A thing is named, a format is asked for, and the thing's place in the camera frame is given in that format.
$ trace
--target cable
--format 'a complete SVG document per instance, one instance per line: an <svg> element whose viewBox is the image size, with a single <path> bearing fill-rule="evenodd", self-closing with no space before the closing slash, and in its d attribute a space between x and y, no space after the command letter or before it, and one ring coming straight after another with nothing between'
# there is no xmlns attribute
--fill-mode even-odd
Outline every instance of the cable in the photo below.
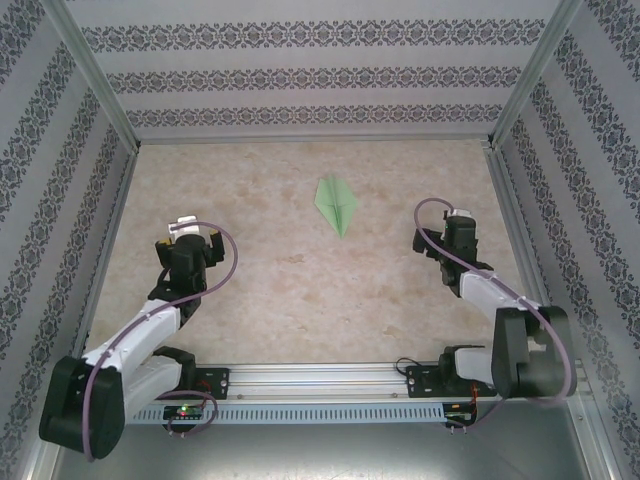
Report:
<svg viewBox="0 0 640 480"><path fill-rule="evenodd" d="M413 212L413 220L416 224L418 231L420 232L420 235L429 244L429 246L432 247L434 250L436 250L438 253L447 257L448 259L453 260L457 264L463 266L467 270L472 271L477 275L480 275L481 277L489 280L493 284L497 285L498 288L500 288L506 295L513 298L520 305L522 305L527 310L529 310L529 312L531 312L531 314L540 322L540 326L544 330L546 330L546 332L549 334L549 336L551 337L551 340L553 340L553 344L555 345L556 350L560 354L560 358L562 359L562 365L564 366L564 382L562 384L562 388L560 389L560 392L555 397L552 397L550 400L544 400L544 401L539 399L529 399L529 400L532 402L538 403L540 405L552 406L552 405L561 404L567 398L567 394L569 393L569 390L571 390L571 382L572 382L571 361L569 360L569 354L567 353L567 349L562 344L562 340L560 340L560 337L558 336L556 331L553 329L549 321L546 318L544 318L540 314L540 312L538 312L538 310L536 310L533 307L533 305L531 305L528 301L526 301L526 299L522 295L518 295L514 290L512 290L510 287L505 285L498 278L488 274L483 270L477 269L476 267L474 267L473 265L470 265L469 263L465 262L461 258L458 258L455 255L452 255L451 253L447 252L445 249L440 248L433 240L429 238L429 236L426 233L424 233L424 229L422 227L422 224L420 223L418 214L420 213L420 208L422 208L424 204L430 203L430 202L441 203L443 205L446 205L449 208L449 211L453 210L453 205L441 198L426 198L421 202L419 202L418 205L416 205L416 209ZM481 420L486 418L489 415L489 413L485 415Z"/></svg>
<svg viewBox="0 0 640 480"><path fill-rule="evenodd" d="M154 315L162 312L163 310L165 310L167 308L175 307L175 306L180 305L180 304L185 303L185 302L190 302L191 300L195 300L197 298L204 297L205 295L209 295L210 293L213 293L216 290L219 290L220 288L222 288L231 279L231 277L233 276L233 274L236 271L236 268L238 267L238 246L236 245L236 242L233 239L233 237L229 233L227 233L226 230L218 227L217 225L214 225L213 223L208 223L208 222L189 222L189 223L184 223L184 224L180 224L180 225L175 225L175 226L171 227L171 230L172 231L173 230L179 230L179 229L182 229L182 228L192 227L192 226L204 226L204 227L213 228L215 230L218 230L229 241L229 243L231 244L231 248L233 249L233 264L231 265L231 269L229 270L229 273L227 273L227 275L222 280L220 280L220 282L218 282L213 287L205 290L204 292L196 293L194 295L190 295L188 297L184 297L184 298L181 298L179 300L174 300L173 302L165 303L164 305L161 305L161 306L159 306L157 308L154 308L149 313L138 317L127 328L125 328L120 333L120 335L118 335L115 338L115 340L113 342L111 342L111 344L109 344L107 349L100 356L100 358L96 362L95 366L91 370L91 373L89 374L89 379L87 380L87 386L86 386L86 389L85 389L84 398L82 400L82 449L84 450L84 456L86 457L87 461L89 461L89 462L93 462L95 460L95 458L93 457L93 454L91 453L91 444L90 444L90 441L89 441L89 438L90 438L90 435L89 435L89 432L90 432L90 430L89 430L89 409L90 409L90 406L91 406L91 392L93 390L93 385L95 384L95 381L96 381L96 376L98 375L98 372L100 371L100 368L102 367L104 362L107 360L107 358L109 358L111 356L112 350L116 346L118 346L118 344L127 335L129 335L129 333L131 333L138 325L140 325L142 322L147 321L149 318L153 317ZM197 391L197 390L192 390L192 391L185 390L183 392L186 392L189 395L202 396L202 394L203 394L203 392L200 392L200 391Z"/></svg>
<svg viewBox="0 0 640 480"><path fill-rule="evenodd" d="M216 399L212 395L210 395L210 394L208 394L206 392L199 392L197 390L175 390L175 391L172 391L172 392L163 393L156 400L163 400L165 398L183 397L185 395L200 395L204 399L204 402L202 403L201 408L204 408L206 401L209 400L213 404L213 413L211 414L211 418L209 420L207 420L206 422L201 423L200 425L196 425L195 427L193 427L188 432L180 432L180 433L174 431L171 428L171 424L177 418L177 417L171 417L169 419L169 422L167 423L167 430L169 430L169 435L171 435L171 436L179 435L180 438L185 438L185 437L188 437L190 435L194 435L194 434L196 434L198 432L201 432L205 428L207 428L218 417L218 402L216 402Z"/></svg>
<svg viewBox="0 0 640 480"><path fill-rule="evenodd" d="M396 360L395 367L396 367L396 371L397 371L400 375L405 376L405 377L407 376L407 371L405 370L405 371L403 372L403 371L402 371L402 370L400 370L400 368L398 367L398 364L399 364L402 360L406 360L406 361L408 361L408 362L415 363L415 364L416 364L416 365L418 365L419 367L421 367L421 366L422 366L422 364L421 364L421 363L418 363L418 362L416 362L415 360L413 360L413 359L411 359L411 358L409 358L409 357L400 357L398 360Z"/></svg>

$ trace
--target wall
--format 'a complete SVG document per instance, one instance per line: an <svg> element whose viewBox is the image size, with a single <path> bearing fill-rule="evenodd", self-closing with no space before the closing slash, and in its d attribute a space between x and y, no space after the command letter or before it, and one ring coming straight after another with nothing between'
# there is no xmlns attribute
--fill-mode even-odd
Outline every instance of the wall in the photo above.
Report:
<svg viewBox="0 0 640 480"><path fill-rule="evenodd" d="M67 3L143 140L488 134L557 0Z"/></svg>
<svg viewBox="0 0 640 480"><path fill-rule="evenodd" d="M640 2L586 1L502 146L552 300L640 477Z"/></svg>
<svg viewBox="0 0 640 480"><path fill-rule="evenodd" d="M37 434L131 158L33 0L0 1L0 479Z"/></svg>

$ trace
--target green paper crane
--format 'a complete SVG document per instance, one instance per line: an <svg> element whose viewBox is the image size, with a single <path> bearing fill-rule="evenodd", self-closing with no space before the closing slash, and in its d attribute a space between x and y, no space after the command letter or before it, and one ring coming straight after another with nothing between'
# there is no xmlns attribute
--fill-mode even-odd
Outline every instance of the green paper crane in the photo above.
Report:
<svg viewBox="0 0 640 480"><path fill-rule="evenodd" d="M321 179L316 191L315 204L340 238L344 238L358 205L346 182L334 175Z"/></svg>

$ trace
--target beige marble floor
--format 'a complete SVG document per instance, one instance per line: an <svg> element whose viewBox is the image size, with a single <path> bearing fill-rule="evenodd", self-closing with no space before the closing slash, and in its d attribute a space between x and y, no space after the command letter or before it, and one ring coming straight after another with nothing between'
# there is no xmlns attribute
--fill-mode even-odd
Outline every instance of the beige marble floor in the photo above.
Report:
<svg viewBox="0 0 640 480"><path fill-rule="evenodd" d="M359 200L342 240L313 203L328 174ZM472 210L480 260L520 288L476 141L145 146L89 345L136 314L160 271L154 242L193 214L240 249L236 276L168 341L201 363L428 360L449 344L486 343L489 322L411 250L413 209L426 196ZM442 209L425 210L425 225L442 228ZM209 285L230 263L208 270Z"/></svg>

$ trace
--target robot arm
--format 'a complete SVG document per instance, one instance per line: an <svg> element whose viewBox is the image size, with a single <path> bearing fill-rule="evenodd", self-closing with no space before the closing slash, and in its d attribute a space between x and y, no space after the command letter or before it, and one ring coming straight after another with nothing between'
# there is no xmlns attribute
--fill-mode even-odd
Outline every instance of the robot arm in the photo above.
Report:
<svg viewBox="0 0 640 480"><path fill-rule="evenodd" d="M495 388L503 398L556 395L562 387L565 372L550 336L526 308L491 281L498 277L493 268L477 261L476 222L471 214L455 209L451 214L445 213L445 221L444 233L428 229L424 229L424 233L437 246L490 274L490 278L469 271L442 255L418 231L413 249L438 261L443 283L456 296L482 311L494 327L490 348L465 345L445 349L440 364L455 366L443 369L449 377L445 381L480 381ZM573 369L569 394L573 394L576 380L567 315L561 308L528 302L553 325L567 349Z"/></svg>
<svg viewBox="0 0 640 480"><path fill-rule="evenodd" d="M96 376L89 433L95 458L108 455L126 423L159 395L176 388L194 388L195 357L174 348L157 348L185 325L201 299L193 298L177 306L167 304L204 292L206 268L224 260L220 232L212 231L207 244L197 226L174 230L195 220L195 217L178 219L169 225L171 238L156 243L163 272L134 319L82 358L65 357L55 365L40 422L40 438L83 451L82 402L89 374L113 341L143 316L147 320L110 351Z"/></svg>

